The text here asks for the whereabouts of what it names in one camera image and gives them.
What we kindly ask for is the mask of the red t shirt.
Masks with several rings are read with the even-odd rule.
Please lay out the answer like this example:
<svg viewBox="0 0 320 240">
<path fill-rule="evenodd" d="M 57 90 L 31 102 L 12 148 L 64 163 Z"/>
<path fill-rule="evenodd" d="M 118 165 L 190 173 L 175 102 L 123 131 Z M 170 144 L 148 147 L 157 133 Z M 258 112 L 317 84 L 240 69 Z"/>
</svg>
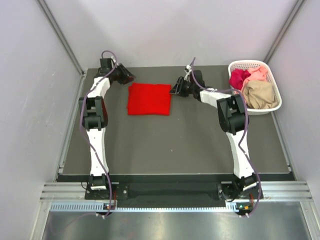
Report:
<svg viewBox="0 0 320 240">
<path fill-rule="evenodd" d="M 171 111 L 170 84 L 133 83 L 128 87 L 129 116 L 169 116 Z"/>
</svg>

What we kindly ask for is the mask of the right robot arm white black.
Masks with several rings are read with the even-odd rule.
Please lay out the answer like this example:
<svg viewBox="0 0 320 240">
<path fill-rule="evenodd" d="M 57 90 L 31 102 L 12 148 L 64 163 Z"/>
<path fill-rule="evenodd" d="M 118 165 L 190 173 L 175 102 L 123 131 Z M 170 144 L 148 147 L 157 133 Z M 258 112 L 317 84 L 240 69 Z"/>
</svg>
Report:
<svg viewBox="0 0 320 240">
<path fill-rule="evenodd" d="M 180 76 L 170 90 L 170 94 L 188 97 L 192 95 L 201 103 L 208 104 L 217 110 L 219 125 L 225 132 L 233 157 L 234 180 L 231 186 L 219 190 L 221 197 L 227 201 L 245 198 L 259 183 L 254 170 L 247 143 L 249 115 L 240 94 L 232 94 L 231 90 L 217 90 L 205 85 L 200 70 L 185 67 L 185 76 Z"/>
</svg>

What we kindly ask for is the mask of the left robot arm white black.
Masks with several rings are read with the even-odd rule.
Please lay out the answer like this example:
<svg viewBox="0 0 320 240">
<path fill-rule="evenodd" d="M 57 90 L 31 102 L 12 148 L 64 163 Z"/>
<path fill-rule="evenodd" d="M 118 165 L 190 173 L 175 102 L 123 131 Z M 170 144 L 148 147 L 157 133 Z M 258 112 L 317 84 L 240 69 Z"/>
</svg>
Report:
<svg viewBox="0 0 320 240">
<path fill-rule="evenodd" d="M 114 82 L 125 85 L 135 78 L 123 64 L 117 63 L 115 57 L 101 57 L 91 88 L 78 100 L 79 128 L 90 148 L 87 191 L 101 199 L 111 198 L 114 191 L 106 160 L 105 134 L 109 119 L 104 97 Z"/>
</svg>

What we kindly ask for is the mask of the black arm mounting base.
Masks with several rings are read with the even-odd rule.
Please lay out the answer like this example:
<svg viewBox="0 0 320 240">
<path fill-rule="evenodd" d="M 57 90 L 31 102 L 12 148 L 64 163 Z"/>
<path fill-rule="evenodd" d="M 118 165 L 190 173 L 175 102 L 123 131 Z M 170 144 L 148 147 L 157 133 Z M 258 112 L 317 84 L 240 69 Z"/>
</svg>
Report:
<svg viewBox="0 0 320 240">
<path fill-rule="evenodd" d="M 112 174 L 112 197 L 104 199 L 87 191 L 88 175 L 64 175 L 59 183 L 80 183 L 86 200 L 115 200 L 124 208 L 197 208 L 223 207 L 229 202 L 220 195 L 222 187 L 231 186 L 233 174 Z M 262 197 L 258 184 L 235 200 Z"/>
</svg>

